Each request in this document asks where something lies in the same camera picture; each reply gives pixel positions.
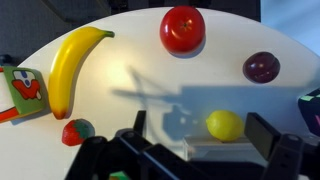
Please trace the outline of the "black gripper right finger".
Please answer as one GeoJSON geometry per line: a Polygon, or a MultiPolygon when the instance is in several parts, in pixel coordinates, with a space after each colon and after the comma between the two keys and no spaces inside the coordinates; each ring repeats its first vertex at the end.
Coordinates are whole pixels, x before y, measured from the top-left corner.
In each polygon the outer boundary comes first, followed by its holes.
{"type": "Polygon", "coordinates": [[[247,114],[245,136],[267,161],[261,180],[320,180],[320,146],[280,133],[258,113],[247,114]]]}

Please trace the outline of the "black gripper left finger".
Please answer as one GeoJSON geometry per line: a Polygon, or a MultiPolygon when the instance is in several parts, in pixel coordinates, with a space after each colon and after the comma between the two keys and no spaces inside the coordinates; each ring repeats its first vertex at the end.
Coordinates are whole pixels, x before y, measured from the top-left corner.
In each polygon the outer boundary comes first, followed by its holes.
{"type": "Polygon", "coordinates": [[[137,112],[132,128],[118,130],[108,141],[94,136],[81,145],[65,180],[108,180],[122,171],[131,180],[209,180],[204,171],[143,137],[146,111],[137,112]]]}

